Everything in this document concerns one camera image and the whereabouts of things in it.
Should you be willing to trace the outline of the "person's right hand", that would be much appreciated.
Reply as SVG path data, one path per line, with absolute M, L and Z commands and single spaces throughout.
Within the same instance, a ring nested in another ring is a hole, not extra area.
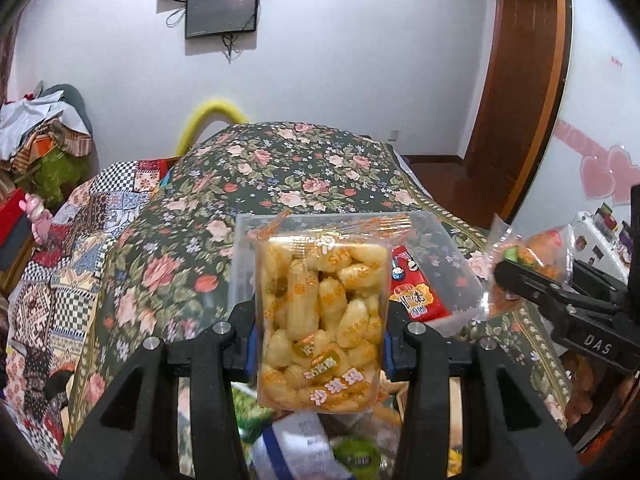
M 565 371 L 570 375 L 572 393 L 567 401 L 564 415 L 568 426 L 576 425 L 582 416 L 592 410 L 592 396 L 603 375 L 602 366 L 592 359 L 574 351 L 562 355 Z

